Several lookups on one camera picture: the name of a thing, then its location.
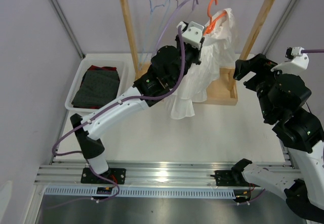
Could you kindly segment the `orange plastic hanger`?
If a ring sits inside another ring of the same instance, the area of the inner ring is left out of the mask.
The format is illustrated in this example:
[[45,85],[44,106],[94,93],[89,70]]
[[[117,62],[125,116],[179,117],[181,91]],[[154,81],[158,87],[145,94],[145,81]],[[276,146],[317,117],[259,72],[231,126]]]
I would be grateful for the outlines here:
[[209,17],[210,21],[209,21],[209,24],[208,24],[208,26],[206,27],[206,29],[205,29],[205,31],[203,33],[203,36],[205,36],[207,34],[210,34],[215,29],[217,21],[227,15],[227,12],[225,10],[223,10],[220,15],[218,15],[215,19],[213,19],[213,16],[211,14],[211,6],[212,6],[213,3],[215,5],[217,5],[218,0],[210,0],[210,2],[208,4],[207,16]]

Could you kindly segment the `white skirt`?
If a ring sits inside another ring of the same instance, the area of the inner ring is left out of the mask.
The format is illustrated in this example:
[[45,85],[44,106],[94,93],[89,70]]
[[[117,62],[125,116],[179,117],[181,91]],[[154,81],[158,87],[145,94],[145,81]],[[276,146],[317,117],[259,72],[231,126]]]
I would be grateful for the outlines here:
[[195,115],[193,103],[207,100],[207,87],[220,77],[221,67],[233,67],[238,44],[238,28],[231,8],[218,11],[213,31],[204,36],[200,65],[192,64],[177,90],[165,99],[166,109],[172,119]]

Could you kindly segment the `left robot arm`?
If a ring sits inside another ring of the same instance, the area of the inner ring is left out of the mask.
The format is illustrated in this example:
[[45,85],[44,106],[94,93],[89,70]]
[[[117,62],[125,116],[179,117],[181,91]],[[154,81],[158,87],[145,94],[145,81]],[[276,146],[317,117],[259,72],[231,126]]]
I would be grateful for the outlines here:
[[201,62],[204,38],[190,40],[181,33],[177,45],[164,46],[152,57],[147,72],[134,81],[122,95],[87,116],[70,117],[81,153],[92,170],[92,178],[103,184],[109,180],[110,169],[105,159],[101,136],[126,117],[146,110],[171,95],[179,87],[191,65]]

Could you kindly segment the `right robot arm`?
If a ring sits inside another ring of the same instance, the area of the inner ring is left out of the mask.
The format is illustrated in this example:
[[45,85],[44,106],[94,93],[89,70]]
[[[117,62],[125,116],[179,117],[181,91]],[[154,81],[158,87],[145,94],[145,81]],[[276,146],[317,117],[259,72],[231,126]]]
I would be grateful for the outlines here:
[[239,186],[256,184],[282,198],[300,218],[323,223],[323,127],[303,108],[311,90],[300,77],[309,58],[302,48],[289,48],[286,57],[280,64],[263,54],[239,59],[233,78],[242,80],[254,72],[244,86],[257,94],[264,122],[272,125],[302,176],[295,179],[273,173],[242,159],[232,167],[231,179]]

